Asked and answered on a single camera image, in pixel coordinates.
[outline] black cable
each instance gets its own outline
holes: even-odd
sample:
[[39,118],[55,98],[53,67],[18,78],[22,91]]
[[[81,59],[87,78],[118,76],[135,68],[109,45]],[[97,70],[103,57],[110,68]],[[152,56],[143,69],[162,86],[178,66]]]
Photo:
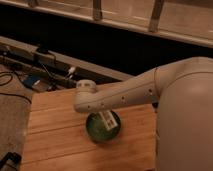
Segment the black cable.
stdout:
[[12,74],[9,74],[9,73],[0,73],[0,78],[5,77],[5,76],[9,77],[9,79],[7,81],[5,81],[4,83],[0,83],[0,86],[7,85],[7,84],[9,84],[13,80],[13,75]]
[[12,166],[12,165],[10,165],[10,164],[6,163],[6,165],[9,166],[10,168],[14,169],[15,171],[18,171],[17,168],[15,168],[14,166]]
[[[0,86],[5,86],[7,84],[9,84],[12,80],[13,80],[13,75],[12,74],[15,74],[18,78],[18,80],[22,83],[21,79],[19,78],[18,74],[17,73],[14,73],[14,72],[9,72],[9,71],[5,71],[5,72],[0,72],[0,78],[2,77],[10,77],[9,80],[7,80],[6,82],[4,83],[1,83]],[[4,96],[13,96],[13,97],[20,97],[20,98],[23,98],[25,100],[27,100],[30,104],[32,103],[31,100],[23,95],[19,95],[19,94],[14,94],[14,93],[3,93],[3,92],[0,92],[1,95],[4,95]]]
[[27,100],[30,104],[32,103],[32,101],[27,98],[26,96],[23,96],[23,95],[20,95],[20,94],[13,94],[13,93],[2,93],[0,92],[1,95],[4,95],[4,96],[14,96],[14,97],[20,97],[20,98],[23,98],[25,100]]

